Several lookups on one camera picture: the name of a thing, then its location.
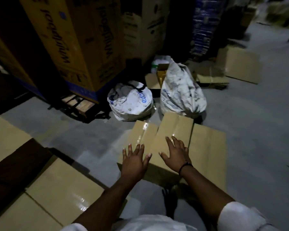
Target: white sleeve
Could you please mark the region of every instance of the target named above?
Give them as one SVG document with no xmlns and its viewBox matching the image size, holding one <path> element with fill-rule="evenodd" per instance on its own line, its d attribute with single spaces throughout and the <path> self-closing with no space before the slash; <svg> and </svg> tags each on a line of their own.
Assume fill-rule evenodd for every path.
<svg viewBox="0 0 289 231">
<path fill-rule="evenodd" d="M 88 231 L 85 227 L 83 227 L 81 224 L 70 224 L 68 226 L 65 226 L 60 231 Z"/>
<path fill-rule="evenodd" d="M 259 212 L 238 202 L 228 203 L 220 213 L 218 231 L 278 231 Z"/>
</svg>

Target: finger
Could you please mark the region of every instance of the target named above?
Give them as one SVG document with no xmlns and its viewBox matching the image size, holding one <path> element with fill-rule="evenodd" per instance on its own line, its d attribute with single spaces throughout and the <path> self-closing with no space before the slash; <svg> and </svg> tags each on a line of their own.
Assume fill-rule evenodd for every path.
<svg viewBox="0 0 289 231">
<path fill-rule="evenodd" d="M 139 157 L 142 159 L 142 157 L 144 156 L 144 151 L 145 151 L 145 146 L 144 144 L 141 145 L 140 150 L 138 152 Z"/>
<path fill-rule="evenodd" d="M 164 152 L 159 152 L 158 154 L 161 156 L 161 158 L 163 159 L 163 161 L 164 161 L 165 163 L 169 160 L 169 157 L 166 155 L 166 153 L 164 153 Z"/>
<path fill-rule="evenodd" d="M 127 157 L 130 157 L 133 154 L 133 150 L 131 149 L 131 143 L 128 145 L 128 155 Z"/>
<path fill-rule="evenodd" d="M 174 137 L 174 136 L 171 136 L 171 138 L 172 138 L 172 140 L 173 140 L 174 146 L 175 146 L 175 147 L 180 147 L 180 142 L 179 142 L 179 140 L 177 140 L 177 138 Z"/>
<path fill-rule="evenodd" d="M 150 161 L 151 157 L 152 157 L 152 153 L 150 153 L 149 155 L 146 155 L 144 158 L 143 164 L 144 164 L 145 170 L 147 170 L 147 168 L 148 168 L 149 161 Z"/>
<path fill-rule="evenodd" d="M 179 142 L 180 142 L 180 147 L 181 147 L 182 149 L 185 149 L 185 148 L 184 148 L 184 143 L 183 143 L 183 141 L 182 141 L 182 140 L 179 140 Z"/>
<path fill-rule="evenodd" d="M 168 144 L 169 151 L 171 152 L 171 150 L 174 150 L 174 145 L 173 145 L 172 141 L 170 140 L 170 138 L 166 137 L 166 142 Z"/>
<path fill-rule="evenodd" d="M 140 144 L 137 144 L 136 149 L 134 151 L 134 155 L 137 155 L 139 152 Z"/>
<path fill-rule="evenodd" d="M 127 158 L 127 155 L 126 155 L 126 148 L 123 148 L 123 160 L 125 160 Z"/>
</svg>

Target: gray floor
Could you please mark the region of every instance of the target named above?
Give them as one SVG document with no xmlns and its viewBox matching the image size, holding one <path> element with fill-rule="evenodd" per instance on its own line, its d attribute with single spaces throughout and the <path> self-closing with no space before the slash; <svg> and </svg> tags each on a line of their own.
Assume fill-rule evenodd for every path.
<svg viewBox="0 0 289 231">
<path fill-rule="evenodd" d="M 279 229 L 289 230 L 289 30 L 254 23 L 248 32 L 248 49 L 263 63 L 262 82 L 231 79 L 227 90 L 204 89 L 208 107 L 203 124 L 227 133 L 229 194 L 256 207 Z M 83 124 L 47 108 L 32 98 L 2 116 L 111 186 L 119 177 L 116 159 L 121 142 L 134 123 L 112 117 Z M 158 112 L 150 121 L 159 124 Z M 162 188 L 142 180 L 130 193 L 121 217 L 165 213 Z M 204 230 L 197 213 L 183 200 L 175 219 Z"/>
</svg>

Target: black bracelet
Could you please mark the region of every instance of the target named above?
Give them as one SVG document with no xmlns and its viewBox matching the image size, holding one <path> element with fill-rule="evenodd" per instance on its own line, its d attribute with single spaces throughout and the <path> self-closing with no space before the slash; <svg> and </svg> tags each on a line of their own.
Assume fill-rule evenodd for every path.
<svg viewBox="0 0 289 231">
<path fill-rule="evenodd" d="M 192 165 L 191 163 L 189 163 L 189 162 L 186 162 L 184 165 L 182 165 L 181 168 L 179 169 L 179 176 L 180 176 L 180 177 L 181 177 L 180 173 L 181 173 L 182 168 L 183 168 L 184 166 L 187 166 L 187 165 L 190 165 L 190 166 L 193 167 L 193 165 Z"/>
</svg>

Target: forearm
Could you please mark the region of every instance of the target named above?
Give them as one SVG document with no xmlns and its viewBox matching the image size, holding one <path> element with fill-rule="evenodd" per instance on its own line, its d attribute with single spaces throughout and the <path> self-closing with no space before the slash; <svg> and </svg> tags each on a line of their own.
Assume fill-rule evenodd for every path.
<svg viewBox="0 0 289 231">
<path fill-rule="evenodd" d="M 88 231 L 110 230 L 125 198 L 134 185 L 134 183 L 120 178 L 82 213 L 74 223 L 83 225 Z"/>
<path fill-rule="evenodd" d="M 201 173 L 191 166 L 185 166 L 181 170 L 181 176 L 185 179 L 196 194 L 205 213 L 214 225 L 217 224 L 219 215 L 229 202 L 233 202 L 224 191 L 206 179 Z"/>
</svg>

